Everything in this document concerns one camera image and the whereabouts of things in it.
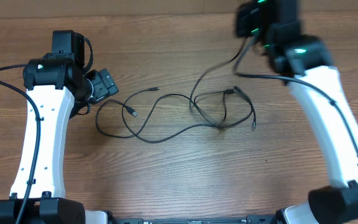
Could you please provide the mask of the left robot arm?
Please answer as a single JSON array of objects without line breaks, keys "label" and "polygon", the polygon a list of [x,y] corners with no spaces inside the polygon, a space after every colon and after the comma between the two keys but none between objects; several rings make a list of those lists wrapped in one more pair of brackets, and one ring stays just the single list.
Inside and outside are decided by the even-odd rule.
[{"label": "left robot arm", "polygon": [[0,200],[0,223],[113,223],[107,210],[86,210],[65,197],[63,159],[68,121],[118,92],[106,69],[85,57],[90,41],[56,30],[52,49],[23,64],[27,122],[21,161],[9,198]]}]

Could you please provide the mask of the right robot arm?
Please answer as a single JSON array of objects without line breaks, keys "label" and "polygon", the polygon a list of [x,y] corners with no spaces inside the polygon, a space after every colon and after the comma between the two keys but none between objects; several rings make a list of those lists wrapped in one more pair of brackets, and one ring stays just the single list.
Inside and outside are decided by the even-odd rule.
[{"label": "right robot arm", "polygon": [[267,223],[345,223],[358,219],[358,124],[324,42],[302,32],[296,1],[239,6],[235,33],[261,43],[273,70],[297,99],[323,154],[329,185],[305,202],[269,215]]}]

